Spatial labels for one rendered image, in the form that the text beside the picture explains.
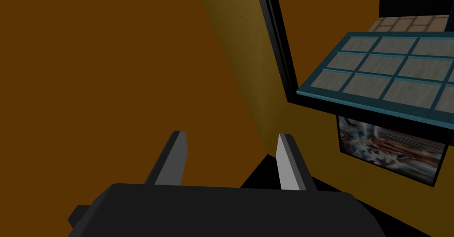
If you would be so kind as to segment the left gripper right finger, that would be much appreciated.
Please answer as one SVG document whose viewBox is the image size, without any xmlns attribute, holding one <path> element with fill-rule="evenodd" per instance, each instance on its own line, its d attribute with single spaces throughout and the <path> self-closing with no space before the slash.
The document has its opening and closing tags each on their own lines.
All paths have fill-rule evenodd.
<svg viewBox="0 0 454 237">
<path fill-rule="evenodd" d="M 292 135 L 279 134 L 276 161 L 282 190 L 317 190 Z"/>
</svg>

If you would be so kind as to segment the teal framed glass door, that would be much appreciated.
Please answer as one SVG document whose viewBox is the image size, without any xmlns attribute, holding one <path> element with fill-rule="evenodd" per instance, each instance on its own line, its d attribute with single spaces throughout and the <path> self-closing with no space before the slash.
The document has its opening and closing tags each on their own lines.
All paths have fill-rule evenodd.
<svg viewBox="0 0 454 237">
<path fill-rule="evenodd" d="M 349 32 L 297 94 L 454 130 L 454 32 Z"/>
</svg>

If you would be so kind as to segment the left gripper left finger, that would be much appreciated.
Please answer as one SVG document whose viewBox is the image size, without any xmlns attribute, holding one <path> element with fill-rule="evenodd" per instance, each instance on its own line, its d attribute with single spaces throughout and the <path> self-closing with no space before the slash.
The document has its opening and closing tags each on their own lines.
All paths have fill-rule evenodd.
<svg viewBox="0 0 454 237">
<path fill-rule="evenodd" d="M 181 185 L 187 155 L 186 132 L 172 132 L 144 184 Z"/>
</svg>

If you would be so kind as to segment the framed picture on wall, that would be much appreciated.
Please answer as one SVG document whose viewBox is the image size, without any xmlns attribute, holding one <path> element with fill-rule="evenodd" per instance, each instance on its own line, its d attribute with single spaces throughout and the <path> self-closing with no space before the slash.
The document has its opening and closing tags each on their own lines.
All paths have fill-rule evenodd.
<svg viewBox="0 0 454 237">
<path fill-rule="evenodd" d="M 448 145 L 337 116 L 341 153 L 435 186 Z"/>
</svg>

